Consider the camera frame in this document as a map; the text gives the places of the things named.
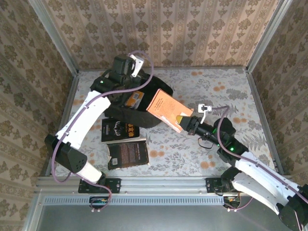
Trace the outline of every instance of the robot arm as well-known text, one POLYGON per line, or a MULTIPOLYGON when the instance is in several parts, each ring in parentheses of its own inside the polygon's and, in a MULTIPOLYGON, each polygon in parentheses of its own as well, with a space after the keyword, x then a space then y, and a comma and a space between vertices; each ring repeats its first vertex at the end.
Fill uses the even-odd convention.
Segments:
MULTIPOLYGON (((177 121, 190 135, 197 134, 203 140, 220 146, 217 136, 219 120, 214 126, 202 123, 201 119, 195 116, 178 116, 177 121)), ((235 128, 231 121, 224 118, 220 127, 221 142, 229 151, 243 158, 233 156, 221 147, 218 149, 220 158, 232 166, 222 174, 222 185, 227 184, 226 188, 234 188, 252 196, 272 209, 291 230, 301 231, 308 223, 308 204, 298 194, 307 200, 308 185, 300 187, 263 164, 234 138, 234 134, 235 128)))
MULTIPOLYGON (((116 56, 112 69, 107 70, 94 81, 90 87, 91 91, 70 121, 55 136, 47 135, 45 144, 51 154, 59 143, 59 139, 64 137, 55 155, 57 163, 88 182, 104 185, 105 174, 91 165, 87 161, 87 156, 78 150, 95 121, 111 104, 107 97, 98 96, 119 87, 130 89, 139 86, 140 78, 135 77, 141 70, 143 62, 142 58, 133 54, 129 57, 116 56)), ((122 101, 125 97, 125 94, 117 95, 115 100, 122 101)))

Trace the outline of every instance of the black fabric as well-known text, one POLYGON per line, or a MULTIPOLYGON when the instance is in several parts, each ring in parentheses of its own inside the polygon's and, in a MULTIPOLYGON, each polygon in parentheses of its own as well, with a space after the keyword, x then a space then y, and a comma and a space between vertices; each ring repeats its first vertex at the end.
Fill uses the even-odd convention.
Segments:
MULTIPOLYGON (((149 76, 149 74, 143 72, 141 84, 143 84, 149 78, 149 76)), ((161 120, 148 113, 146 108, 149 106, 158 89, 163 90, 171 96, 173 94, 171 87, 169 87, 158 77, 153 76, 151 82, 139 90, 144 93, 144 96, 137 110, 124 107, 123 105, 116 105, 111 103, 111 105, 105 110, 105 115, 107 117, 113 117, 119 121, 130 123, 141 128, 152 128, 158 125, 161 120)))

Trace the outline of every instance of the floral tablecloth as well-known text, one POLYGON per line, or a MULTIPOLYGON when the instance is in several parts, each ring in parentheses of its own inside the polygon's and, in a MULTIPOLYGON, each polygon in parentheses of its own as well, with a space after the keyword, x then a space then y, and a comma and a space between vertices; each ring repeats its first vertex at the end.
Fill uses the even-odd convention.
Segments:
MULTIPOLYGON (((83 103, 90 85, 100 74, 79 73, 80 81, 70 116, 83 103)), ((203 116, 197 113, 199 103, 213 107, 229 105, 228 118, 236 128, 235 137, 263 163, 274 168, 244 69, 157 69, 154 74, 171 86, 175 99, 194 109, 193 115, 203 116)), ((221 114, 222 111, 213 111, 207 115, 205 122, 212 125, 221 114)), ((161 122, 154 128, 140 130, 141 136, 147 139, 149 165, 108 170, 107 145, 101 143, 101 118, 86 135, 79 150, 107 176, 218 176, 230 167, 216 154, 216 146, 211 150, 203 149, 198 145, 197 136, 189 136, 185 131, 177 133, 161 122)), ((57 166, 56 173, 66 176, 67 170, 57 166)))

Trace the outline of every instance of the wallpaper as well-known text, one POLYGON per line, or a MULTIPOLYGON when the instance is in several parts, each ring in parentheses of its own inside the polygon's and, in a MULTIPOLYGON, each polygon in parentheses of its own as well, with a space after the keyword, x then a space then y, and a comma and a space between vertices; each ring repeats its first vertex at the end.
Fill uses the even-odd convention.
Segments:
POLYGON ((292 2, 253 76, 284 170, 308 183, 308 1, 292 2))
POLYGON ((0 230, 21 230, 71 74, 27 1, 0 1, 0 230))
POLYGON ((246 66, 278 0, 42 0, 78 69, 146 51, 155 66, 246 66))

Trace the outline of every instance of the book cover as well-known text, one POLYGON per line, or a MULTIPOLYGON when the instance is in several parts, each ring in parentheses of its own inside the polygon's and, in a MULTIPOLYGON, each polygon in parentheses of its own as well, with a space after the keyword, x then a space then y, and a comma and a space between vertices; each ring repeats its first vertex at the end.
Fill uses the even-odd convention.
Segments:
POLYGON ((133 109, 137 109, 139 104, 144 96, 144 93, 141 91, 134 91, 129 99, 126 101, 125 106, 133 109))
POLYGON ((102 120, 102 142, 119 142, 137 139, 140 136, 139 127, 113 118, 102 120))
POLYGON ((108 169, 117 169, 149 163, 148 150, 145 141, 132 141, 107 144, 110 161, 108 169))
POLYGON ((158 89, 146 110, 179 133, 182 128, 177 123, 177 116, 191 116, 193 113, 191 109, 185 107, 161 89, 158 89))

